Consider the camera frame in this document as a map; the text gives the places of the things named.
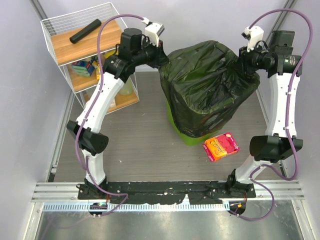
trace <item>black trash bag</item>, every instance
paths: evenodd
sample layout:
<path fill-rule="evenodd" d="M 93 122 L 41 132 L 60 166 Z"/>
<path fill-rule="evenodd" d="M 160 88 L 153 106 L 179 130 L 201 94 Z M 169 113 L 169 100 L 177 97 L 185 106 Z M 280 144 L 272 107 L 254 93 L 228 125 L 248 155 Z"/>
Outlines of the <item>black trash bag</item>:
<path fill-rule="evenodd" d="M 220 130 L 258 88 L 259 75 L 245 74 L 238 56 L 217 41 L 169 54 L 159 69 L 174 124 L 189 137 Z"/>

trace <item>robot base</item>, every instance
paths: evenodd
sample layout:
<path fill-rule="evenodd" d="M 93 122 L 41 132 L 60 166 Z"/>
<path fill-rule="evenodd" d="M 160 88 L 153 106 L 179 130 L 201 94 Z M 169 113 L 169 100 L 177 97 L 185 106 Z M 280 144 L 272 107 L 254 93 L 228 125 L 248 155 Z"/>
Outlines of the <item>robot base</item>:
<path fill-rule="evenodd" d="M 246 193 L 247 198 L 255 198 L 253 184 Z M 227 182 L 221 181 L 133 181 L 108 182 L 103 181 L 100 187 L 111 193 L 128 193 L 126 204 L 180 204 L 188 195 L 190 204 L 219 204 L 221 199 L 244 198 L 241 191 L 230 191 Z M 78 199 L 106 199 L 107 196 L 90 182 L 78 184 Z M 118 204 L 123 197 L 109 196 L 112 204 Z"/>

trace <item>yellow item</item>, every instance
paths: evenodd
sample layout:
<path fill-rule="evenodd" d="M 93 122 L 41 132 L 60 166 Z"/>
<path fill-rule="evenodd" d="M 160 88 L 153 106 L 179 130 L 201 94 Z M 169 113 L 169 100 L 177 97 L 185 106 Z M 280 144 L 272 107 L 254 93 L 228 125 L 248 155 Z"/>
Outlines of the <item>yellow item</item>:
<path fill-rule="evenodd" d="M 107 58 L 107 57 L 111 56 L 112 54 L 114 54 L 115 52 L 116 52 L 115 49 L 114 49 L 114 50 L 110 50 L 110 51 L 105 52 L 105 53 L 103 54 L 103 56 L 104 56 L 105 58 Z"/>
<path fill-rule="evenodd" d="M 219 143 L 219 140 L 215 137 L 209 139 L 209 144 L 207 145 L 207 147 L 214 155 L 214 159 L 221 159 L 228 154 L 227 151 Z"/>
<path fill-rule="evenodd" d="M 93 61 L 92 66 L 95 68 L 96 79 L 100 80 L 100 66 L 96 61 Z"/>

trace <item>cable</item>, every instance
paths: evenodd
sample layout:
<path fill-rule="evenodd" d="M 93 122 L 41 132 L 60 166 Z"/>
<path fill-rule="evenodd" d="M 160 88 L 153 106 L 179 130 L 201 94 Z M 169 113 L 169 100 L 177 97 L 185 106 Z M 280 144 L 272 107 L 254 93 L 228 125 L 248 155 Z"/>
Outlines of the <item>cable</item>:
<path fill-rule="evenodd" d="M 260 183 L 260 182 L 258 182 L 258 181 L 256 181 L 256 180 L 253 179 L 253 175 L 254 175 L 257 171 L 259 171 L 259 169 L 260 169 L 260 166 L 257 167 L 255 170 L 253 170 L 253 171 L 251 172 L 251 174 L 250 174 L 250 180 L 251 180 L 253 183 L 258 184 L 259 186 L 263 187 L 265 190 L 267 190 L 267 191 L 270 193 L 271 198 L 272 198 L 272 204 L 271 204 L 270 210 L 269 210 L 264 216 L 258 217 L 258 218 L 251 218 L 251 217 L 239 215 L 239 214 L 237 214 L 237 210 L 238 210 L 238 209 L 236 209 L 235 211 L 232 211 L 232 210 L 229 211 L 229 212 L 232 213 L 233 215 L 236 215 L 238 218 L 241 218 L 241 219 L 244 219 L 244 220 L 247 220 L 247 221 L 259 221 L 259 220 L 265 219 L 266 217 L 268 217 L 268 216 L 271 214 L 272 210 L 273 210 L 274 207 L 275 207 L 275 196 L 273 195 L 272 191 L 271 191 L 269 188 L 267 188 L 265 185 L 263 185 L 262 183 Z"/>
<path fill-rule="evenodd" d="M 100 56 L 100 38 L 101 38 L 101 34 L 102 34 L 102 31 L 104 29 L 104 27 L 111 21 L 117 19 L 117 18 L 123 18 L 123 17 L 132 17 L 132 18 L 137 18 L 137 19 L 140 19 L 140 20 L 144 20 L 143 17 L 141 16 L 137 16 L 137 15 L 133 15 L 133 14 L 120 14 L 120 15 L 117 15 L 117 16 L 113 16 L 111 18 L 109 18 L 107 21 L 105 21 L 103 23 L 103 25 L 101 26 L 100 30 L 99 30 L 99 33 L 98 33 L 98 36 L 97 36 L 97 44 L 96 44 L 96 49 L 97 49 L 97 56 L 98 56 L 98 63 L 99 63 L 99 67 L 100 67 L 100 70 L 103 71 L 103 64 L 102 64 L 102 60 L 101 60 L 101 56 Z M 93 109 L 94 105 L 96 104 L 98 98 L 99 98 L 99 95 L 100 93 L 102 92 L 102 88 L 103 88 L 103 85 L 104 85 L 104 75 L 103 74 L 100 74 L 100 86 L 99 86 L 99 91 L 98 93 L 96 94 L 95 98 L 93 99 L 92 101 L 92 104 L 91 106 L 89 107 L 88 111 L 86 112 L 85 116 L 84 116 L 84 119 L 76 133 L 76 136 L 75 136 L 75 142 L 74 142 L 74 147 L 75 147 L 75 155 L 76 155 L 76 158 L 77 160 L 79 161 L 81 167 L 83 170 L 86 170 L 86 172 L 88 173 L 91 181 L 93 182 L 93 184 L 95 185 L 95 187 L 97 189 L 99 189 L 101 192 L 105 193 L 105 194 L 108 194 L 108 195 L 111 195 L 111 196 L 124 196 L 124 199 L 115 207 L 113 208 L 112 210 L 108 211 L 108 212 L 104 212 L 101 216 L 106 216 L 112 212 L 114 212 L 117 208 L 120 207 L 121 204 L 123 204 L 127 199 L 128 199 L 128 194 L 127 193 L 112 193 L 112 192 L 108 192 L 104 189 L 102 189 L 95 181 L 95 179 L 93 178 L 93 176 L 91 175 L 91 172 L 90 172 L 90 169 L 89 169 L 89 159 L 88 159 L 88 156 L 85 158 L 85 163 L 83 163 L 83 161 L 81 160 L 81 157 L 80 157 L 80 154 L 79 154 L 79 149 L 78 149 L 78 142 L 79 142 L 79 138 L 80 138 L 80 134 L 81 134 L 81 131 L 82 129 L 84 128 L 84 125 L 85 125 L 85 122 L 87 121 L 88 119 L 88 116 L 91 112 L 91 110 Z"/>
<path fill-rule="evenodd" d="M 263 43 L 263 46 L 264 46 L 265 50 L 266 50 L 266 51 L 268 50 L 268 45 L 267 45 L 266 41 L 263 41 L 263 40 L 260 40 L 260 41 L 257 41 L 257 42 L 256 42 L 256 44 L 255 44 L 255 46 L 254 46 L 254 50 L 256 50 L 256 51 L 259 52 L 259 53 L 264 50 L 264 49 L 262 48 L 260 51 L 258 51 L 258 45 L 259 45 L 259 43 Z"/>
<path fill-rule="evenodd" d="M 308 51 L 309 51 L 309 48 L 310 48 L 310 45 L 311 45 L 311 42 L 312 42 L 312 38 L 313 38 L 313 35 L 314 35 L 314 31 L 313 31 L 313 27 L 312 27 L 312 24 L 311 24 L 311 21 L 310 19 L 305 15 L 303 14 L 302 12 L 298 11 L 298 10 L 295 10 L 295 9 L 290 9 L 290 8 L 280 8 L 280 9 L 275 9 L 275 10 L 272 10 L 272 11 L 268 11 L 266 12 L 265 14 L 261 15 L 260 17 L 258 17 L 249 27 L 249 29 L 251 29 L 259 20 L 261 20 L 262 18 L 264 18 L 265 16 L 269 15 L 269 14 L 273 14 L 273 13 L 277 13 L 277 12 L 291 12 L 291 13 L 295 13 L 295 14 L 298 14 L 300 15 L 307 23 L 308 27 L 309 27 L 309 39 L 308 39 L 308 43 L 305 47 L 305 50 L 301 56 L 301 59 L 299 60 L 299 62 L 297 63 L 295 69 L 293 70 L 293 73 L 291 75 L 291 78 L 290 78 L 290 82 L 289 82 L 289 86 L 288 86 L 288 93 L 291 92 L 292 90 L 292 85 L 293 85 L 293 82 L 294 82 L 294 78 L 298 72 L 298 69 L 299 67 L 301 66 L 303 60 L 305 59 Z M 255 181 L 252 177 L 254 175 L 254 173 L 256 173 L 261 167 L 267 167 L 267 168 L 270 168 L 272 169 L 280 178 L 282 178 L 283 180 L 286 180 L 286 181 L 292 181 L 294 180 L 297 175 L 298 175 L 298 172 L 299 172 L 299 161 L 298 161 L 298 155 L 297 155 L 297 151 L 296 151 L 296 148 L 295 148 L 295 145 L 294 145 L 294 142 L 293 140 L 291 139 L 291 135 L 290 135 L 290 131 L 289 131 L 289 110 L 290 110 L 290 100 L 291 100 L 291 95 L 288 94 L 287 97 L 286 97 L 286 108 L 285 108 L 285 133 L 286 133 L 286 136 L 288 138 L 288 141 L 289 141 L 289 144 L 290 144 L 290 147 L 292 149 L 292 153 L 293 153 L 293 157 L 294 157 L 294 163 L 295 163 L 295 171 L 294 171 L 294 174 L 292 177 L 285 177 L 283 176 L 280 172 L 278 172 L 273 166 L 271 165 L 267 165 L 267 164 L 262 164 L 261 166 L 257 167 L 255 170 L 253 170 L 253 172 L 250 174 L 250 180 L 255 183 L 255 184 L 258 184 L 259 186 L 263 187 L 264 189 L 266 189 L 271 197 L 272 197 L 272 204 L 271 204 L 271 208 L 270 210 L 267 212 L 266 215 L 262 216 L 262 217 L 259 217 L 259 218 L 250 218 L 250 217 L 246 217 L 246 216 L 242 216 L 242 215 L 237 215 L 236 212 L 233 212 L 233 211 L 230 211 L 233 215 L 236 215 L 238 216 L 239 218 L 241 219 L 244 219 L 244 220 L 248 220 L 248 221 L 258 221 L 258 220 L 262 220 L 262 219 L 265 219 L 267 216 L 269 216 L 269 214 L 272 212 L 272 210 L 274 209 L 275 207 L 275 197 L 273 195 L 273 193 L 271 192 L 271 190 L 269 188 L 267 188 L 266 186 L 264 186 L 263 184 L 261 184 L 260 182 L 257 182 Z"/>

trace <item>green trash bin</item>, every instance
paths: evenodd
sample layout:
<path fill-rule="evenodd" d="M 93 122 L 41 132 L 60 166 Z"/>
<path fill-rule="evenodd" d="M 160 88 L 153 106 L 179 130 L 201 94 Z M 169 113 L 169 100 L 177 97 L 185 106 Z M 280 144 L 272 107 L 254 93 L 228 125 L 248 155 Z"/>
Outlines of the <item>green trash bin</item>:
<path fill-rule="evenodd" d="M 170 106 L 169 106 L 168 102 L 166 103 L 166 115 L 168 117 L 169 122 L 173 126 L 174 130 L 179 134 L 180 138 L 182 138 L 184 143 L 186 145 L 188 145 L 188 146 L 193 146 L 193 145 L 196 145 L 196 144 L 203 143 L 205 140 L 207 140 L 208 138 L 212 137 L 213 135 L 215 135 L 216 133 L 219 132 L 219 130 L 218 130 L 218 131 L 215 131 L 213 133 L 209 133 L 209 134 L 201 136 L 201 137 L 190 137 L 190 136 L 187 136 L 187 135 L 181 133 L 178 130 L 178 128 L 176 127 L 175 122 L 174 122 L 174 118 L 172 117 L 171 109 L 170 109 Z"/>

